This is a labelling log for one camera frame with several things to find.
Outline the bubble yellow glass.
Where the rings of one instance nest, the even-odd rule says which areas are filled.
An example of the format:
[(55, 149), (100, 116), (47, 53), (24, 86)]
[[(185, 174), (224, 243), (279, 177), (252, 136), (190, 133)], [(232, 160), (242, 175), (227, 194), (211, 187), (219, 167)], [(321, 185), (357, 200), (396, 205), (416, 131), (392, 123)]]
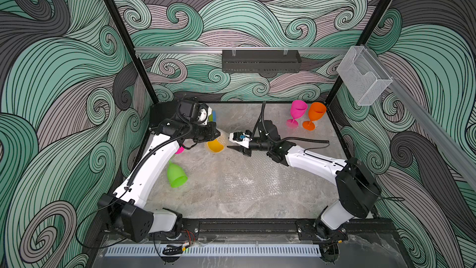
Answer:
[(222, 152), (226, 147), (227, 144), (229, 143), (229, 134), (227, 134), (225, 131), (218, 129), (220, 136), (216, 138), (213, 141), (209, 141), (207, 143), (207, 147), (209, 151), (212, 153), (220, 153)]

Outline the pink wine glass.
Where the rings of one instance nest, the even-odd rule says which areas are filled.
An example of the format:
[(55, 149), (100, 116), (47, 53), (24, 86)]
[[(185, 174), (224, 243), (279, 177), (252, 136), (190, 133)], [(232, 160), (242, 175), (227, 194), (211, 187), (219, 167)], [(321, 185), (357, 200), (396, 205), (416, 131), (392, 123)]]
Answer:
[(286, 126), (292, 129), (298, 128), (298, 119), (300, 119), (306, 113), (306, 110), (306, 102), (303, 100), (294, 100), (290, 109), (291, 119), (286, 121)]
[(181, 147), (176, 151), (176, 155), (179, 155), (179, 154), (183, 153), (184, 150), (185, 150), (184, 147), (181, 146)]

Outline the bubble green glass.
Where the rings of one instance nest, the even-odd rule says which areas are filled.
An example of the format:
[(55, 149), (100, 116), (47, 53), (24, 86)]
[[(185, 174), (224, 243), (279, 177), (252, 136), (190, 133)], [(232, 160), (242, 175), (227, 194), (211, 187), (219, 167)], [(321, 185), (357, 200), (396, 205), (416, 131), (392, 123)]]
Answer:
[(188, 177), (182, 167), (171, 161), (167, 168), (167, 179), (172, 188), (183, 186), (188, 181)]

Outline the bubble orange glass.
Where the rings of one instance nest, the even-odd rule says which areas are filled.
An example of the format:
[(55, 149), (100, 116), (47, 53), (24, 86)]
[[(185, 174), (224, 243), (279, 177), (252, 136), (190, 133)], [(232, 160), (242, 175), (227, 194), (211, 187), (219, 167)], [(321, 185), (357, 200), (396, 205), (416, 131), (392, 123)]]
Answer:
[(320, 120), (327, 112), (327, 107), (321, 102), (314, 102), (308, 110), (309, 120), (302, 123), (302, 127), (308, 131), (313, 131), (316, 128), (315, 122)]

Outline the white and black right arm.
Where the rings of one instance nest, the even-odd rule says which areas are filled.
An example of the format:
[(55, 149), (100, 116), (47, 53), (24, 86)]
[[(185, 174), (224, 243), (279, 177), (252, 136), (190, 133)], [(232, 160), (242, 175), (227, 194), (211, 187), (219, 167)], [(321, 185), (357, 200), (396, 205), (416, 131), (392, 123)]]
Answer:
[(338, 199), (326, 207), (316, 219), (320, 237), (328, 237), (352, 218), (364, 219), (381, 197), (381, 187), (370, 170), (356, 158), (336, 159), (306, 150), (285, 140), (255, 140), (245, 133), (229, 134), (234, 145), (230, 149), (250, 156), (253, 151), (266, 151), (274, 162), (295, 169), (303, 169), (331, 182), (338, 191)]

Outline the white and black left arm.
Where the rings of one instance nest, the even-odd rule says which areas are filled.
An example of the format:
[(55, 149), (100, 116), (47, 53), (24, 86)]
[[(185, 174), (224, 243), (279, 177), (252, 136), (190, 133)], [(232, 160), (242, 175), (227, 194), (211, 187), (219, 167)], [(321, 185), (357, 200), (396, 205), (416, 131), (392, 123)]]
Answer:
[(186, 139), (194, 143), (213, 141), (221, 135), (216, 122), (191, 124), (163, 120), (151, 146), (133, 172), (114, 193), (103, 194), (97, 206), (106, 230), (139, 243), (151, 233), (180, 229), (180, 214), (171, 210), (150, 212), (145, 209), (149, 194), (162, 170)]

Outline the green toy brick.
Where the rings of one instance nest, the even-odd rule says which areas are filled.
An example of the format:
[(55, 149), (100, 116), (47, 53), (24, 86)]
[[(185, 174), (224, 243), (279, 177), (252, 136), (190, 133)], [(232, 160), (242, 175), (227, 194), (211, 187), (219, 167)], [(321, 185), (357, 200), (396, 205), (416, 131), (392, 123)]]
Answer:
[(216, 121), (216, 112), (213, 110), (211, 114), (208, 116), (208, 121), (209, 122), (215, 122)]

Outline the black ribbed case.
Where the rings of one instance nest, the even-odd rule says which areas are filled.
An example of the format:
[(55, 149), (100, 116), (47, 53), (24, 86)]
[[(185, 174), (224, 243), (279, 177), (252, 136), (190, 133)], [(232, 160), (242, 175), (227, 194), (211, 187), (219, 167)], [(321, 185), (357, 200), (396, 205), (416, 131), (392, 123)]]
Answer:
[(164, 119), (172, 119), (177, 112), (179, 101), (159, 102), (149, 109), (149, 130), (156, 129)]

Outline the black wall tray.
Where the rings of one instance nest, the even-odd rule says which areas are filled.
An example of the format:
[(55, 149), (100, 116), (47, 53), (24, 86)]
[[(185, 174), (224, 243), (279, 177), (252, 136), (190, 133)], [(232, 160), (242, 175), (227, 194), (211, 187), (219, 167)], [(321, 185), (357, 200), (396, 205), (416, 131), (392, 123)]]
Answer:
[(286, 54), (280, 51), (244, 50), (222, 51), (222, 70), (225, 73), (298, 73), (302, 58), (297, 50)]

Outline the aluminium back rail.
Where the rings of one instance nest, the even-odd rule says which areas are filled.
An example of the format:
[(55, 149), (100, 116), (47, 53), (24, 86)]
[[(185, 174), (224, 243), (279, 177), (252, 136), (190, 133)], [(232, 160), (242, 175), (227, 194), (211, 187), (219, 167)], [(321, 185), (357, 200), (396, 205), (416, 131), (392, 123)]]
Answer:
[(349, 47), (326, 48), (326, 47), (192, 47), (192, 46), (160, 46), (160, 47), (135, 47), (137, 54), (220, 54), (224, 50), (233, 53), (244, 50), (280, 51), (286, 54), (290, 50), (297, 50), (304, 55), (344, 55)]

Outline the aluminium rail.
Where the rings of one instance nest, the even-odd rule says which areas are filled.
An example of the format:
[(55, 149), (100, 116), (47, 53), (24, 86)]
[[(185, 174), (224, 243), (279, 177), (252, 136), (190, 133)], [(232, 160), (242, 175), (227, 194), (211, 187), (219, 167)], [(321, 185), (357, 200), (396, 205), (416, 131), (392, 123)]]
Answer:
[(392, 77), (390, 90), (437, 144), (450, 164), (472, 186), (476, 185), (476, 144), (466, 138), (466, 131), (474, 132), (474, 104), (463, 105), (466, 98), (475, 99), (474, 86), (458, 86), (449, 80), (449, 73), (436, 74), (445, 61), (431, 58), (432, 65), (413, 65), (395, 53), (377, 56), (369, 52), (376, 68)]
[(304, 55), (344, 55), (349, 47), (326, 48), (326, 47), (192, 47), (192, 46), (160, 46), (160, 47), (135, 47), (137, 54), (220, 54), (224, 50), (233, 53), (244, 50), (280, 51), (286, 54), (290, 50), (297, 50)]

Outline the clear acrylic wall bin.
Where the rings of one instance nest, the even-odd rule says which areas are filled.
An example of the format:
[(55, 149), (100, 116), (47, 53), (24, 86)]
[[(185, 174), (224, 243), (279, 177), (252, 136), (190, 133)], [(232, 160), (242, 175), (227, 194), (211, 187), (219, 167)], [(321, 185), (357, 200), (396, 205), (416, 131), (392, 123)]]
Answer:
[(359, 106), (372, 105), (393, 82), (377, 54), (364, 45), (350, 47), (337, 72)]

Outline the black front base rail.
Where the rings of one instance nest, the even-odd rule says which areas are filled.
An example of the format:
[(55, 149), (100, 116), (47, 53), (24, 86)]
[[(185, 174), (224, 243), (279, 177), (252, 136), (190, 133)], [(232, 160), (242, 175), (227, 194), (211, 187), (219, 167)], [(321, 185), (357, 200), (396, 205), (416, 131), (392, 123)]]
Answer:
[(396, 228), (390, 219), (353, 219), (344, 223), (336, 231), (328, 231), (325, 237), (317, 230), (317, 223), (310, 218), (183, 218), (171, 232), (146, 232), (141, 239), (134, 239), (139, 243), (144, 239), (158, 239), (160, 241), (172, 241), (174, 239), (187, 239), (187, 232), (194, 234), (195, 239), (206, 240), (208, 238), (224, 236), (252, 236), (252, 235), (286, 235), (295, 236), (300, 241), (313, 243), (332, 243), (345, 241), (350, 235), (379, 233), (393, 233)]

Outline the aluminium right rail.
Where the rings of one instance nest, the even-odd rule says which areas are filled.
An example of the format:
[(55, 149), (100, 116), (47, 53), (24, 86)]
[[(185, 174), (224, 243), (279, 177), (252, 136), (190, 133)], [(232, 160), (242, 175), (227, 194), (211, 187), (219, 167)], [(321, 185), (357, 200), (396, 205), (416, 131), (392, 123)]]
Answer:
[(436, 74), (445, 61), (431, 58), (432, 65), (413, 65), (395, 53), (377, 56), (369, 52), (376, 68), (392, 77), (390, 90), (437, 144), (450, 164), (472, 186), (476, 185), (476, 144), (466, 138), (466, 131), (474, 132), (474, 104), (463, 105), (466, 98), (475, 99), (474, 86), (458, 86), (449, 80), (449, 73)]

